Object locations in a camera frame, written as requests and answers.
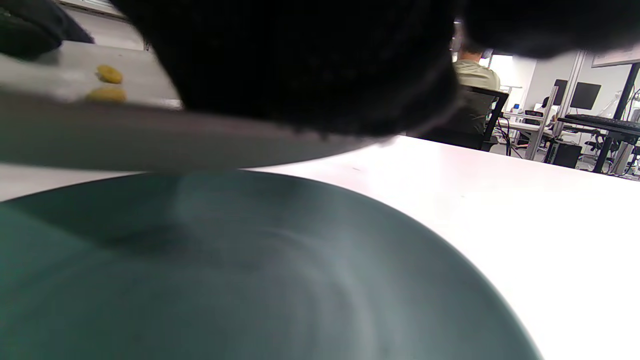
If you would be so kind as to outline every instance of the dark green bowl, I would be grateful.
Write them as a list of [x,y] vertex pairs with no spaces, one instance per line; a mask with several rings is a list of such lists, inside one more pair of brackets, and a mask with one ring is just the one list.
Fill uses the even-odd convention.
[[121,177],[4,202],[0,229],[0,359],[538,359],[448,243],[315,181]]

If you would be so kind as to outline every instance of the black monitor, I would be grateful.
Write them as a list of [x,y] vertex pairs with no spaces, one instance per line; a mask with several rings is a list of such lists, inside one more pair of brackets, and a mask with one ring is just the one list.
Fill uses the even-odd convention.
[[[556,95],[554,105],[560,105],[562,103],[564,93],[566,92],[566,84],[567,80],[556,79],[554,86],[558,87],[558,93]],[[601,87],[602,85],[598,84],[577,83],[575,85],[573,99],[571,100],[571,105],[569,105],[569,107],[585,110],[593,109],[593,105],[596,102],[596,98],[598,97]]]

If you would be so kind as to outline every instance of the chair backrest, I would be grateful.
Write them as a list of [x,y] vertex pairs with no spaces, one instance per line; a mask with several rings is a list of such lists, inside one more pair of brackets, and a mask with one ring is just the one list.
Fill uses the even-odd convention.
[[509,99],[509,94],[475,86],[465,86],[465,90],[467,91],[467,99],[470,99],[470,104],[479,112],[478,114],[484,113],[485,116],[490,114],[483,133],[483,142],[488,142],[493,134],[495,124],[500,118],[502,109],[507,103],[507,99]]
[[408,136],[481,150],[483,144],[491,140],[509,94],[474,86],[463,86],[463,89],[461,105],[446,123],[427,131],[408,133]]

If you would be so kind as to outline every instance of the desk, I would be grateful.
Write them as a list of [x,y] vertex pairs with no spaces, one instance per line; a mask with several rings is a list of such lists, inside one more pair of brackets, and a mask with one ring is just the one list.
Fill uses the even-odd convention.
[[[534,140],[537,138],[538,132],[540,131],[540,125],[525,124],[524,122],[515,122],[515,121],[507,121],[507,120],[500,120],[499,123],[503,130],[507,129],[507,126],[509,126],[510,130],[517,130],[527,135],[529,139],[534,139]],[[543,131],[545,135],[549,137],[553,137],[553,132],[551,132],[551,130],[543,127]],[[524,158],[533,160],[533,155],[535,154],[535,151],[537,148],[538,148],[538,144],[536,144],[536,146],[531,146],[531,142],[529,142],[529,146],[527,146],[527,150],[525,151]]]
[[607,157],[609,155],[609,150],[611,149],[611,144],[613,143],[613,140],[621,140],[627,143],[636,143],[638,141],[638,138],[640,137],[640,130],[624,128],[624,127],[616,126],[614,124],[592,122],[592,121],[589,121],[588,119],[572,119],[571,117],[561,118],[559,119],[559,121],[567,122],[569,124],[591,126],[597,129],[607,130],[609,132],[607,134],[607,138],[602,144],[602,150],[600,151],[600,155],[596,160],[596,165],[593,167],[593,172],[597,174],[602,173],[602,166],[607,160]]
[[[260,170],[362,193],[432,228],[489,278],[545,360],[637,360],[640,242],[611,233],[634,229],[637,183],[405,137]],[[0,165],[0,199],[120,175]],[[532,222],[512,211],[524,195],[563,197],[570,209],[560,222]],[[622,208],[592,226],[611,197]]]

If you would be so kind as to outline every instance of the computer tower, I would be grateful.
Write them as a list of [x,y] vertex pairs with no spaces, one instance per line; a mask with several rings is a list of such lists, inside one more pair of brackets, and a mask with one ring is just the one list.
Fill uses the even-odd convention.
[[560,167],[575,168],[578,158],[582,152],[582,147],[574,143],[562,140],[551,140],[545,163],[558,165]]

